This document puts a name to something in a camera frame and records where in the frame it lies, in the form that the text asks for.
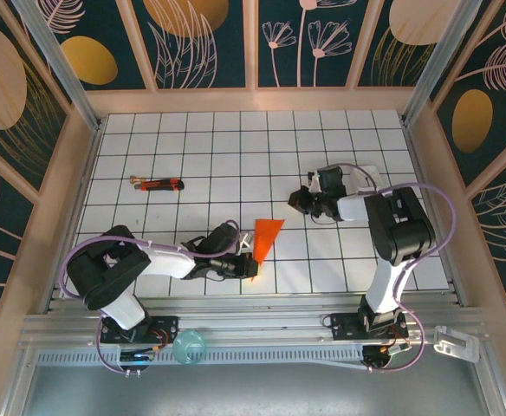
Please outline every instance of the orange object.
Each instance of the orange object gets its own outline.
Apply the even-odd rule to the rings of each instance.
[[[283,219],[258,219],[255,222],[255,247],[253,249],[253,258],[259,265],[263,264],[264,259],[269,254],[278,233],[284,224]]]

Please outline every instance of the purple cable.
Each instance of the purple cable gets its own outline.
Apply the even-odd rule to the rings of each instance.
[[[447,205],[450,207],[450,210],[451,210],[451,227],[450,227],[450,232],[448,232],[447,236],[438,245],[436,245],[436,247],[428,250],[422,256],[420,256],[418,258],[415,258],[414,260],[412,260],[411,262],[409,262],[408,264],[406,264],[405,268],[399,274],[398,281],[395,283],[395,286],[393,288],[393,299],[398,304],[399,308],[402,309],[403,311],[405,311],[417,323],[418,327],[420,328],[420,349],[418,350],[417,355],[415,355],[415,357],[411,361],[407,362],[403,366],[394,367],[394,368],[379,368],[379,371],[381,371],[381,372],[388,372],[388,373],[389,372],[393,372],[393,371],[405,370],[405,369],[411,367],[412,365],[414,365],[420,359],[420,357],[422,356],[423,352],[425,351],[426,337],[425,337],[425,329],[423,328],[423,324],[417,318],[417,316],[415,315],[415,313],[412,310],[408,309],[406,306],[404,306],[399,301],[399,297],[398,297],[399,287],[400,287],[401,283],[403,282],[403,280],[405,280],[406,278],[408,278],[408,276],[409,276],[407,274],[408,270],[412,270],[423,259],[427,258],[428,256],[431,256],[433,253],[435,253],[437,251],[442,250],[451,241],[451,239],[453,238],[453,234],[455,233],[455,229],[457,227],[457,212],[455,211],[455,206],[453,205],[453,202],[451,201],[450,197],[448,197],[447,194],[444,191],[442,191],[440,188],[438,188],[438,187],[436,187],[434,185],[423,184],[423,183],[419,183],[419,182],[411,182],[411,183],[407,183],[407,184],[400,184],[400,185],[390,186],[390,187],[388,187],[386,189],[380,190],[379,193],[385,193],[385,192],[393,191],[395,189],[403,188],[403,187],[406,187],[406,186],[410,186],[410,187],[414,187],[415,186],[417,188],[425,188],[425,189],[428,189],[430,191],[433,191],[433,192],[439,194],[443,199],[445,199],[445,202],[447,203]]]
[[[223,251],[220,251],[219,253],[214,253],[214,254],[192,253],[191,251],[188,251],[186,249],[182,249],[179,247],[174,247],[173,245],[152,243],[151,241],[139,240],[137,238],[118,237],[118,236],[99,236],[99,237],[90,238],[89,240],[86,240],[86,241],[76,245],[65,257],[64,261],[61,264],[61,268],[59,269],[59,276],[58,276],[59,285],[61,286],[62,292],[64,292],[64,294],[66,296],[68,296],[69,298],[81,299],[81,296],[76,295],[76,293],[70,292],[68,290],[68,288],[66,287],[66,283],[64,282],[64,275],[67,273],[68,263],[70,262],[70,260],[72,260],[72,257],[74,257],[74,255],[79,250],[83,249],[84,247],[87,247],[90,244],[99,243],[101,241],[119,241],[122,243],[137,244],[140,247],[147,247],[147,248],[151,247],[153,249],[166,250],[166,251],[171,251],[174,253],[180,253],[185,256],[188,256],[189,258],[194,258],[194,257],[213,258],[213,257],[223,256],[224,254],[229,253],[230,251],[232,251],[236,248],[236,245],[239,242],[239,234],[241,232],[239,229],[239,225],[233,219],[229,219],[228,221],[226,221],[226,224],[233,225],[234,228],[236,228],[236,231],[237,231],[236,236],[234,237],[234,241],[232,242],[232,244],[230,244],[226,250],[223,250]]]

